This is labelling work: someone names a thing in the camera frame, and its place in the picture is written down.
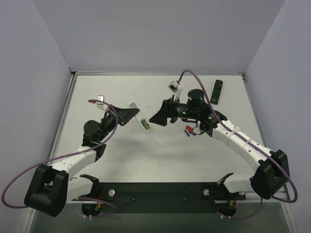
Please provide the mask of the black TV remote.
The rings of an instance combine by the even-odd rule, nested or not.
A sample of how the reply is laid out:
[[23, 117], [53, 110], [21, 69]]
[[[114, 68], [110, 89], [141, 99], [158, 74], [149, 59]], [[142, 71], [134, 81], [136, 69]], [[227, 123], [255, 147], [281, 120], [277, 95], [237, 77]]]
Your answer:
[[223, 87], [223, 81], [216, 80], [214, 87], [213, 87], [212, 94], [211, 94], [210, 103], [215, 104], [215, 105], [218, 104], [222, 87]]

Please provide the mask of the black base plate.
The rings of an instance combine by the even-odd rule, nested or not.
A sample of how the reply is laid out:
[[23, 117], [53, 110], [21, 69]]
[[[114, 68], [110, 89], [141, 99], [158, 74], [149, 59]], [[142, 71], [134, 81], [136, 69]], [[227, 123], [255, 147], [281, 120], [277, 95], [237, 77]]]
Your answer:
[[246, 199], [219, 182], [98, 183], [85, 197], [113, 204], [118, 214], [207, 214], [221, 206], [233, 215]]

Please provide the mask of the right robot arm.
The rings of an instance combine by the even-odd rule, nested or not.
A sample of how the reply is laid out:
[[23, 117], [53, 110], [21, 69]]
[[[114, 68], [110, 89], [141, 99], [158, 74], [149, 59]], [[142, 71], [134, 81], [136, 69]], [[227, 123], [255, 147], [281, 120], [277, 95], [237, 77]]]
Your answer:
[[194, 132], [206, 133], [224, 143], [254, 171], [254, 174], [228, 174], [221, 182], [229, 193], [255, 192], [263, 199], [270, 199], [287, 182], [289, 166], [287, 155], [266, 148], [234, 126], [223, 114], [211, 111], [201, 89], [188, 92], [186, 103], [169, 98], [163, 100], [159, 111], [149, 122], [165, 127], [168, 122], [195, 123]]

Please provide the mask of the white AC remote with display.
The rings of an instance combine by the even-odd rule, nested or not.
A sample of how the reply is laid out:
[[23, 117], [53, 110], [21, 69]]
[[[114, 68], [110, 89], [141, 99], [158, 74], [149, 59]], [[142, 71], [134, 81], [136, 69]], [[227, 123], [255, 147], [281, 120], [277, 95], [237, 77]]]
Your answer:
[[128, 104], [128, 107], [129, 107], [130, 109], [134, 109], [134, 108], [137, 108], [137, 105], [136, 105], [135, 102], [131, 102], [131, 103]]

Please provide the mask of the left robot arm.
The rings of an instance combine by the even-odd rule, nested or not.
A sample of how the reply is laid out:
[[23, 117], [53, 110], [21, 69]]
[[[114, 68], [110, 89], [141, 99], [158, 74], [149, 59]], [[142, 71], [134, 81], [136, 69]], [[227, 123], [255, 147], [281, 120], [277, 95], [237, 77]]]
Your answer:
[[103, 196], [99, 179], [79, 172], [98, 161], [106, 148], [104, 139], [116, 125], [124, 126], [138, 114], [138, 108], [108, 107], [100, 122], [84, 124], [83, 141], [77, 155], [51, 165], [39, 165], [24, 198], [27, 207], [50, 216], [57, 216], [69, 201], [79, 198], [95, 200]]

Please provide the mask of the red orange battery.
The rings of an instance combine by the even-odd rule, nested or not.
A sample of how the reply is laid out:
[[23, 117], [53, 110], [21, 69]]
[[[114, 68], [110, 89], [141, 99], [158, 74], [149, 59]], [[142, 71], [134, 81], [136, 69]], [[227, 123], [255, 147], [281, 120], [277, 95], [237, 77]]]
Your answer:
[[192, 128], [192, 127], [190, 127], [189, 125], [187, 125], [187, 126], [186, 126], [186, 129], [188, 129], [188, 130], [190, 130], [190, 131], [192, 131], [192, 130], [193, 130], [193, 128]]

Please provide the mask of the white battery cover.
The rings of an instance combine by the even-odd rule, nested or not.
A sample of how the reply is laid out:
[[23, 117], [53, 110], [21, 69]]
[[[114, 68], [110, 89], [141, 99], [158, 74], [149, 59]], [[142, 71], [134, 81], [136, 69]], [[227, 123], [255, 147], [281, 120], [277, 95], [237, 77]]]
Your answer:
[[155, 141], [163, 148], [166, 147], [166, 145], [167, 145], [163, 140], [160, 140], [158, 138], [155, 139]]

